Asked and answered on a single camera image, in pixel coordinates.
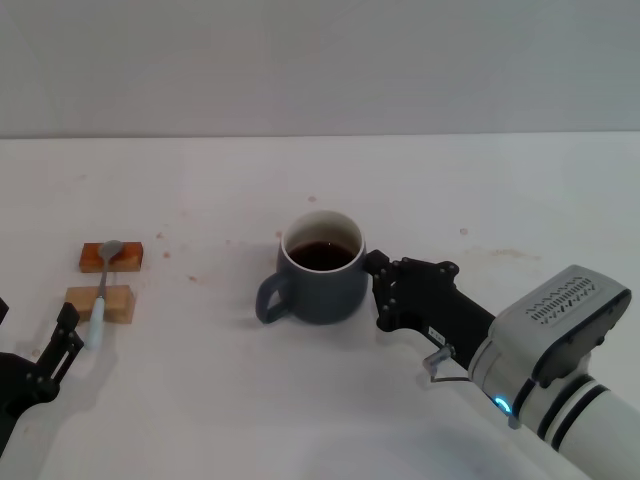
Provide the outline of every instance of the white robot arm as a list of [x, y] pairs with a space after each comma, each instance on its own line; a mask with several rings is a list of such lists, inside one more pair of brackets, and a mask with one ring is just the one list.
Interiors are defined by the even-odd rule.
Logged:
[[640, 476], [640, 413], [587, 373], [631, 292], [572, 266], [496, 317], [469, 378], [594, 480]]
[[383, 331], [416, 330], [452, 358], [508, 418], [594, 480], [640, 478], [640, 413], [587, 372], [631, 301], [614, 280], [571, 266], [497, 317], [457, 291], [451, 262], [369, 254], [367, 271]]

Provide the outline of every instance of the coffee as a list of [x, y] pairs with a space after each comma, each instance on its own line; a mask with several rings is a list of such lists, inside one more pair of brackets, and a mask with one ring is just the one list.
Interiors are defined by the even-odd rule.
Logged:
[[295, 247], [289, 252], [289, 257], [309, 270], [326, 272], [344, 267], [355, 255], [332, 242], [313, 242]]

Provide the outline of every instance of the metal spoon head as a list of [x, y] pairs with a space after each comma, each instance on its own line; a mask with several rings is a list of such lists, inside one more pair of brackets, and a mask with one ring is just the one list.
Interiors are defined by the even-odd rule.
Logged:
[[108, 242], [104, 242], [100, 248], [98, 249], [98, 255], [100, 258], [105, 261], [105, 264], [109, 263], [113, 257], [115, 257], [120, 251], [124, 243], [118, 240], [109, 240]]

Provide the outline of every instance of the gray mug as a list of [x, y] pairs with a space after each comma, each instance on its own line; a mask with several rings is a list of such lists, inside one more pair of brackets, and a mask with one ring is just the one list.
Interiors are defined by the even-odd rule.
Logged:
[[[260, 285], [257, 317], [272, 323], [291, 313], [318, 325], [346, 319], [367, 291], [365, 255], [364, 236], [346, 215], [317, 211], [299, 218], [280, 239], [276, 273]], [[276, 292], [280, 303], [269, 307]]]

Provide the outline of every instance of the wooden block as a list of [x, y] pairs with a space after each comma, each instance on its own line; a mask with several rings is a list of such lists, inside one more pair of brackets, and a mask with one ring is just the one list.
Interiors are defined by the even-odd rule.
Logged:
[[[85, 243], [80, 256], [80, 271], [82, 273], [100, 273], [104, 262], [98, 249], [101, 243]], [[125, 242], [122, 251], [109, 262], [110, 272], [139, 272], [142, 267], [144, 250], [140, 242]]]
[[[71, 287], [67, 289], [65, 302], [71, 303], [80, 314], [80, 321], [91, 317], [93, 303], [98, 296], [98, 287]], [[129, 285], [107, 287], [104, 306], [104, 321], [111, 323], [131, 323], [136, 299]]]

